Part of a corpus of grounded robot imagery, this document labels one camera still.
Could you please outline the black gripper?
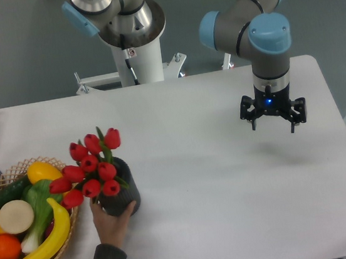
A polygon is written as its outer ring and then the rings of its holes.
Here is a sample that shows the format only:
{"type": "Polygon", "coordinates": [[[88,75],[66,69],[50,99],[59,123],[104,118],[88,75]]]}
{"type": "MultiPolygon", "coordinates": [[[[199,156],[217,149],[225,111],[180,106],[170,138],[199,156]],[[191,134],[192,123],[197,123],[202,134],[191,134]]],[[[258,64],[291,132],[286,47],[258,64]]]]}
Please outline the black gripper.
{"type": "Polygon", "coordinates": [[[242,96],[240,103],[241,120],[251,124],[252,130],[256,130],[256,119],[263,115],[279,116],[289,119],[291,122],[291,133],[295,127],[307,122],[306,99],[304,97],[290,100],[290,84],[285,82],[279,87],[264,85],[263,88],[254,86],[254,99],[242,96]]]}

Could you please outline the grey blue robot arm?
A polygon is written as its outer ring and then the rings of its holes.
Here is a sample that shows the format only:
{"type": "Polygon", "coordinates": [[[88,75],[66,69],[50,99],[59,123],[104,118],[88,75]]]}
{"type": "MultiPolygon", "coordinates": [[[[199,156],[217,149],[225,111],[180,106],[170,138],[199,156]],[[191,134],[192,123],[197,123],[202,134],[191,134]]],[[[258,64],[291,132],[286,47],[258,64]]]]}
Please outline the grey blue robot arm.
{"type": "Polygon", "coordinates": [[[251,62],[254,97],[243,96],[239,117],[252,126],[279,116],[292,128],[307,121],[303,97],[290,99],[291,27],[275,12],[282,0],[236,0],[226,12],[211,11],[199,25],[200,42],[251,62]]]}

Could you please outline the person's hand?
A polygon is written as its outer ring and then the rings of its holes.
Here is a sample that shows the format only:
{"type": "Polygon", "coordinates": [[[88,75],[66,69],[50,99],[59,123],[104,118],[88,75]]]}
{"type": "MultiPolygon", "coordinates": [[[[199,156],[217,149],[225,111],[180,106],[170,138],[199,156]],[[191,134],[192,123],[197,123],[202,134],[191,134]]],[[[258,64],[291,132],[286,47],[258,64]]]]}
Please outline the person's hand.
{"type": "Polygon", "coordinates": [[[130,217],[135,209],[136,201],[127,205],[126,210],[120,216],[110,216],[104,211],[100,203],[94,203],[90,200],[90,209],[93,215],[93,224],[98,233],[100,243],[121,248],[130,217]]]}

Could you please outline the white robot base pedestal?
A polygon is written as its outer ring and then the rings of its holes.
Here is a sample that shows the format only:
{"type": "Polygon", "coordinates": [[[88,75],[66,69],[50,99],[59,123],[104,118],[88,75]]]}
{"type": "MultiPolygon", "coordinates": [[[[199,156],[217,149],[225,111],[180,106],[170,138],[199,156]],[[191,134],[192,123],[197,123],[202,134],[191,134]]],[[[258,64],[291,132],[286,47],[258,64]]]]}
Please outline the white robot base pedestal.
{"type": "Polygon", "coordinates": [[[123,87],[182,76],[186,55],[162,60],[160,37],[166,19],[153,0],[67,0],[61,10],[79,32],[98,36],[111,49],[123,87]]]}

